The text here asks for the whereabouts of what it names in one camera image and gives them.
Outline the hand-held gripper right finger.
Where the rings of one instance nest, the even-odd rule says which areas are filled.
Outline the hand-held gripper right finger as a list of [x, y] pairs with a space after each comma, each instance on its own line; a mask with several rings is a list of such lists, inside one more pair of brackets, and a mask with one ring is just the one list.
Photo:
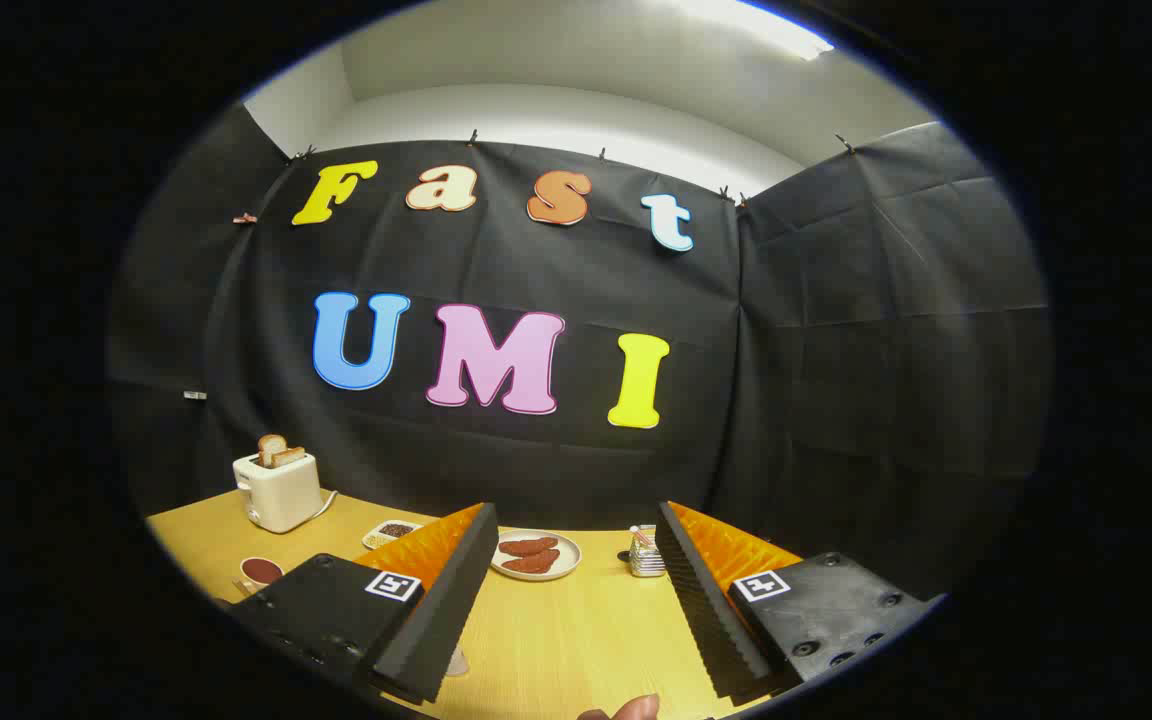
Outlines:
[[673, 501], [655, 546], [717, 696], [799, 691], [858, 664], [937, 611], [838, 551], [801, 558]]

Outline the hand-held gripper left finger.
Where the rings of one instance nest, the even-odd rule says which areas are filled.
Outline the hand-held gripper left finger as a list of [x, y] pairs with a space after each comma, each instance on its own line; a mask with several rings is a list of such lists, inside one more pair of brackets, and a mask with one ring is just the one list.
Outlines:
[[229, 615], [334, 684], [434, 702], [497, 539], [495, 505], [475, 503], [355, 560], [317, 553]]

